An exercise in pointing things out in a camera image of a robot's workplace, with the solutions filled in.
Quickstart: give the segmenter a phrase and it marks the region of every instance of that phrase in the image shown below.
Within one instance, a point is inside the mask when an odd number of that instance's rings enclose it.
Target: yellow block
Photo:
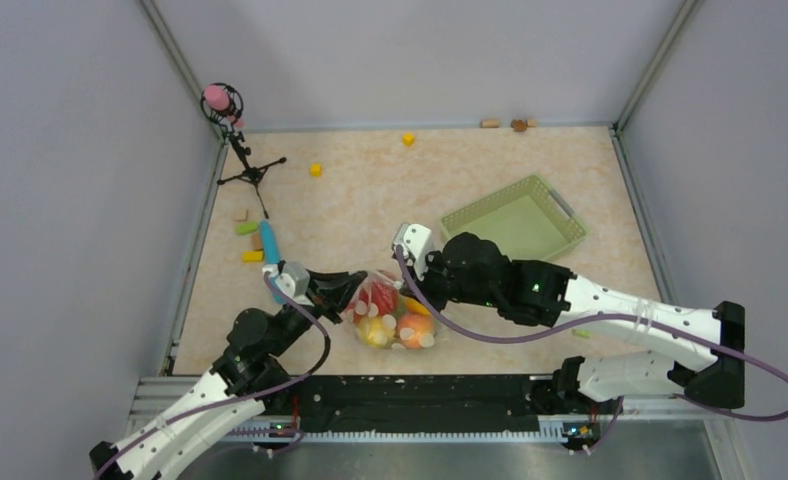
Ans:
[[[264,252],[261,250],[244,252],[241,254],[241,261],[244,263],[264,261]]]

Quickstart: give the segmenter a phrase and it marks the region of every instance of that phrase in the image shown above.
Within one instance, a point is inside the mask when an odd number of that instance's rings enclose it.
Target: yellow fruit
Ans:
[[[402,298],[403,299],[403,303],[406,304],[406,310],[408,310],[408,311],[410,311],[412,313],[419,313],[421,315],[426,315],[428,317],[432,316],[432,315],[430,315],[429,310],[427,310],[426,307],[424,307],[422,303],[420,303],[419,301],[415,300],[414,298],[409,298],[409,297],[407,297],[405,295],[403,295],[400,298]]]
[[[393,317],[364,317],[359,322],[359,338],[371,347],[385,348],[394,340]]]

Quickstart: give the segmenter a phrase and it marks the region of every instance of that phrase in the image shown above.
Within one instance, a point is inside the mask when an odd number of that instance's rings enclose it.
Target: metal base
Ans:
[[[186,480],[716,480],[703,422],[619,425],[590,458],[539,443],[311,443],[277,455],[220,444],[195,461]],[[643,450],[628,448],[644,445]]]

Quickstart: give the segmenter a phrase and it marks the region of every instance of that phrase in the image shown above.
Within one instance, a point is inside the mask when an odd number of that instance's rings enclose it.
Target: white wall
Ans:
[[[627,134],[682,302],[747,308],[747,350],[788,372],[788,1],[705,2]],[[746,411],[788,406],[748,370]],[[742,424],[788,479],[788,421]]]
[[[136,2],[0,1],[0,479],[88,479],[169,334],[215,142]]]
[[[681,0],[159,0],[257,130],[611,123]]]

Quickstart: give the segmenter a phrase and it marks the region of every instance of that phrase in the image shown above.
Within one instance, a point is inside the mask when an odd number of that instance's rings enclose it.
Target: plastic bag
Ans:
[[[420,350],[435,345],[438,325],[415,299],[400,295],[402,282],[372,270],[342,314],[358,339],[375,348]]]

